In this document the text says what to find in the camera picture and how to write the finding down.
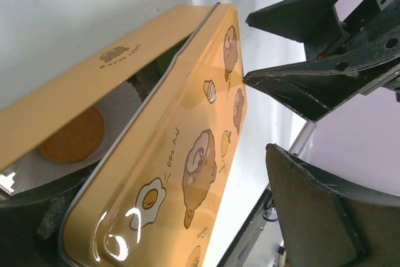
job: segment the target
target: round cookie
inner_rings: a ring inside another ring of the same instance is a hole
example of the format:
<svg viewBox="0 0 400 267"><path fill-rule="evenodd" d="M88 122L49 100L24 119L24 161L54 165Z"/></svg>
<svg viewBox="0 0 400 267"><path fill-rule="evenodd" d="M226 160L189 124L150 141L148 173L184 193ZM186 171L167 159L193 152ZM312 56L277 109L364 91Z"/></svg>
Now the round cookie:
<svg viewBox="0 0 400 267"><path fill-rule="evenodd" d="M39 150L58 163L76 163L98 149L104 137L104 120L91 107L45 140Z"/></svg>

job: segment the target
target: yellow tin box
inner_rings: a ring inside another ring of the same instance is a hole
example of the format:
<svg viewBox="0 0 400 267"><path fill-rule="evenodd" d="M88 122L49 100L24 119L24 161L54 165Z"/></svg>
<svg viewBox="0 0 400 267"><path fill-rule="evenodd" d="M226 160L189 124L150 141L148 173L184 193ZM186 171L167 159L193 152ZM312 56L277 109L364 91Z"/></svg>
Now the yellow tin box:
<svg viewBox="0 0 400 267"><path fill-rule="evenodd" d="M4 169L186 41L65 215L72 266L202 265L247 109L237 16L178 6L0 113Z"/></svg>

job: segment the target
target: cartoon bear illustration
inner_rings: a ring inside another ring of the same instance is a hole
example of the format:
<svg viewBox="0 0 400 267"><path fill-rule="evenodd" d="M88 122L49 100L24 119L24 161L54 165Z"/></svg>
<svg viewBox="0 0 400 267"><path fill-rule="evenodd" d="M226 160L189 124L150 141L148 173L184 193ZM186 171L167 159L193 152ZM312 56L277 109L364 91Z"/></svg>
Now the cartoon bear illustration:
<svg viewBox="0 0 400 267"><path fill-rule="evenodd" d="M233 104L233 125L235 125L238 134L240 132L240 124L242 123L243 106L244 96L242 89L239 88L235 96L235 102Z"/></svg>
<svg viewBox="0 0 400 267"><path fill-rule="evenodd" d="M116 57L122 55L122 53L124 53L125 51L128 51L129 48L127 47L115 47L110 49L109 51L103 53L100 57L100 59L106 63L112 61L113 59L115 59Z"/></svg>
<svg viewBox="0 0 400 267"><path fill-rule="evenodd" d="M229 75L232 73L236 62L238 61L238 38L236 37L236 30L231 26L224 40L224 64L225 64L225 81L229 79Z"/></svg>
<svg viewBox="0 0 400 267"><path fill-rule="evenodd" d="M210 129L203 131L195 140L187 155L182 178L182 190L186 213L184 227L192 223L195 210L206 199L210 185L217 175L215 139Z"/></svg>

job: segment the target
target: fried egg illustration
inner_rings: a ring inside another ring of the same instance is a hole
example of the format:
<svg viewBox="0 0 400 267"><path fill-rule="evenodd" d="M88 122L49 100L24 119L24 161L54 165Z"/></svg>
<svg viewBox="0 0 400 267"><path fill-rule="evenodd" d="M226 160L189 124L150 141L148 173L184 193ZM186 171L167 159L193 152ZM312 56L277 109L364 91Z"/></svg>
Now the fried egg illustration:
<svg viewBox="0 0 400 267"><path fill-rule="evenodd" d="M155 178L151 183L145 184L136 198L136 210L131 221L132 229L145 227L147 224L153 224L158 215L161 203L163 203L167 194L166 189L159 178Z"/></svg>

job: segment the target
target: yellow cartoon character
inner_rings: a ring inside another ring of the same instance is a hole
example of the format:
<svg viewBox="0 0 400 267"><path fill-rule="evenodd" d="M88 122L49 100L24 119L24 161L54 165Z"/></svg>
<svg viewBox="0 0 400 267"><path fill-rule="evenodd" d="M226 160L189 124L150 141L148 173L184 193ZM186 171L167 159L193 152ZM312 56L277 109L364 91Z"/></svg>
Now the yellow cartoon character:
<svg viewBox="0 0 400 267"><path fill-rule="evenodd" d="M235 96L235 102L233 104L233 124L235 125L238 134L240 132L240 124L242 123L243 106L244 96L242 89L239 88Z"/></svg>
<svg viewBox="0 0 400 267"><path fill-rule="evenodd" d="M200 245L192 251L189 258L187 259L186 267L198 267L200 263L201 249Z"/></svg>
<svg viewBox="0 0 400 267"><path fill-rule="evenodd" d="M211 79L209 81L204 81L202 89L207 97L208 102L215 103L215 100L217 100L217 93L214 82Z"/></svg>
<svg viewBox="0 0 400 267"><path fill-rule="evenodd" d="M222 139L221 139L221 155L222 157L225 157L226 153L228 152L228 147L229 144L231 144L231 131L225 131L222 134Z"/></svg>
<svg viewBox="0 0 400 267"><path fill-rule="evenodd" d="M110 49L109 51L103 53L100 57L100 59L106 63L112 61L113 59L115 59L117 56L122 55L122 53L124 53L125 51L128 51L129 48L127 47L115 47Z"/></svg>
<svg viewBox="0 0 400 267"><path fill-rule="evenodd" d="M210 129L203 131L186 158L182 178L186 229L190 227L195 210L206 199L210 185L216 178L215 139L212 133Z"/></svg>
<svg viewBox="0 0 400 267"><path fill-rule="evenodd" d="M229 79L236 62L238 61L238 38L236 37L236 30L231 26L224 40L224 64L225 64L225 81Z"/></svg>
<svg viewBox="0 0 400 267"><path fill-rule="evenodd" d="M132 209L132 229L139 229L147 224L153 224L158 215L161 203L166 196L161 180L155 178L151 183L145 184L136 198L136 207Z"/></svg>

